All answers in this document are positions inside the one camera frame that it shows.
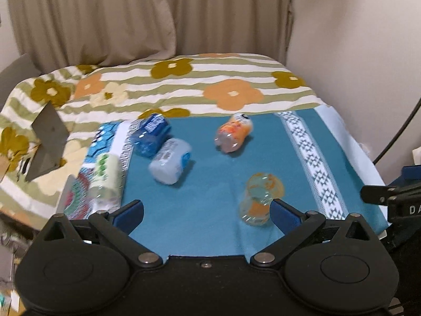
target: screw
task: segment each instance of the screw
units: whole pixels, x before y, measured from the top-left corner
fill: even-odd
[[[144,264],[153,264],[159,260],[159,255],[152,252],[145,252],[139,255],[137,259]]]
[[[212,264],[209,261],[202,261],[201,268],[211,268]]]
[[[254,256],[254,260],[261,264],[268,264],[275,260],[275,255],[267,252],[260,252]]]

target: beige curtain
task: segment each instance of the beige curtain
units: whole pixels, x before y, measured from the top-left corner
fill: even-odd
[[[9,0],[15,38],[44,72],[177,54],[251,52],[285,63],[291,0]]]
[[[285,63],[291,0],[168,0],[177,53],[250,52]]]
[[[167,0],[8,0],[18,48],[50,72],[174,56]]]

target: wall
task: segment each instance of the wall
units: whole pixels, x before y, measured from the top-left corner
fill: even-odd
[[[287,66],[333,105],[374,159],[421,96],[421,0],[293,0]],[[386,183],[413,164],[421,111],[377,164]]]
[[[7,0],[0,0],[0,71],[19,57],[12,31]]]

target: blue bottle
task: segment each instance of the blue bottle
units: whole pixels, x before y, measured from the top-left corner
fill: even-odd
[[[171,126],[162,114],[151,114],[131,136],[134,152],[146,158],[153,157],[167,140],[170,130]]]

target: floral bedspread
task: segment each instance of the floral bedspread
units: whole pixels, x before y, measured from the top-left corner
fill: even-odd
[[[31,123],[50,101],[70,132],[62,166],[31,182],[24,175],[38,142]],[[178,56],[100,68],[69,66],[19,83],[0,113],[0,210],[41,229],[55,213],[70,174],[77,175],[100,124],[143,118],[260,114],[323,102],[279,62],[254,54]]]

